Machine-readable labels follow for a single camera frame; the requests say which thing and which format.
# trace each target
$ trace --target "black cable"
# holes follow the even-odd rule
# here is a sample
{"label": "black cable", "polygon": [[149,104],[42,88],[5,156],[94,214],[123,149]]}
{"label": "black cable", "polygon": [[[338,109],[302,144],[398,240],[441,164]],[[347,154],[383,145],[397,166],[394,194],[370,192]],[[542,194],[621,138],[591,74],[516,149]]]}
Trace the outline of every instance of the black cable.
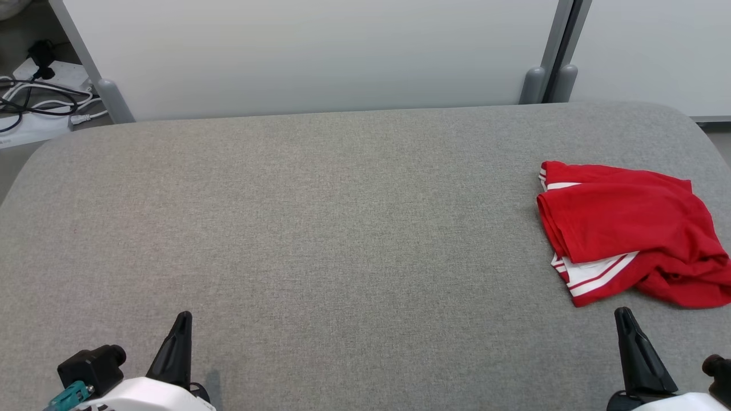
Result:
{"label": "black cable", "polygon": [[10,126],[10,127],[7,127],[6,129],[0,129],[0,133],[3,133],[3,132],[8,132],[8,131],[10,131],[10,130],[12,130],[12,129],[16,128],[16,127],[17,127],[17,126],[18,126],[18,125],[20,124],[20,122],[21,122],[22,120],[23,120],[23,114],[22,114],[22,113],[18,113],[18,120],[15,120],[15,123],[13,123],[13,125],[12,125],[12,126]]}
{"label": "black cable", "polygon": [[0,103],[2,103],[5,106],[0,110],[0,113],[11,113],[11,114],[18,115],[18,120],[16,120],[12,126],[7,127],[5,129],[0,129],[0,132],[7,132],[7,131],[10,131],[10,130],[16,128],[20,124],[20,122],[23,120],[23,113],[25,113],[25,112],[45,114],[47,116],[59,116],[59,117],[70,116],[73,113],[76,113],[79,108],[78,102],[71,96],[71,94],[76,94],[79,96],[88,96],[87,93],[84,93],[82,91],[73,90],[71,88],[66,88],[66,87],[61,87],[61,86],[56,86],[53,84],[36,81],[37,78],[38,78],[37,75],[34,75],[33,79],[31,79],[31,80],[0,79],[0,84],[10,83],[8,86],[0,86],[0,89],[7,89],[7,88],[15,87],[18,83],[35,83],[35,84],[51,86],[53,88],[47,88],[47,90],[57,93],[57,94],[61,95],[62,97],[64,97],[65,99],[69,100],[69,103],[71,104],[71,106],[69,107],[69,110],[67,112],[63,112],[63,113],[55,113],[53,111],[48,111],[49,108],[41,109],[41,108],[29,107],[31,93],[34,88],[28,87],[28,93],[26,93],[26,99],[22,105],[0,97]]}

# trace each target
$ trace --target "white wall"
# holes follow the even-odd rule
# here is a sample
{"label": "white wall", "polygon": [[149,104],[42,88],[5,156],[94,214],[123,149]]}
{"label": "white wall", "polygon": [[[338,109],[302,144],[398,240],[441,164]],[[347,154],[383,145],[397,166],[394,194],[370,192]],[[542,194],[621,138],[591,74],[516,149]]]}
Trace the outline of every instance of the white wall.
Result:
{"label": "white wall", "polygon": [[65,0],[137,120],[515,104],[558,0]]}
{"label": "white wall", "polygon": [[731,116],[731,1],[593,0],[571,101],[639,100]]}

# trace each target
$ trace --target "gray fabric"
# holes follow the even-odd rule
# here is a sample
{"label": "gray fabric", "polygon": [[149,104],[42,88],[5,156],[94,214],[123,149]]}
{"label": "gray fabric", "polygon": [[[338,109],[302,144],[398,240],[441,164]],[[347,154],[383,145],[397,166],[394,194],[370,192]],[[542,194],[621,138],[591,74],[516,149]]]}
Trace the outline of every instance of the gray fabric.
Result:
{"label": "gray fabric", "polygon": [[686,391],[729,308],[634,291],[576,309],[541,161],[690,178],[731,244],[731,174],[677,111],[559,104],[160,121],[41,147],[0,206],[0,403],[120,344],[146,372],[181,310],[219,411],[603,410],[629,306]]}

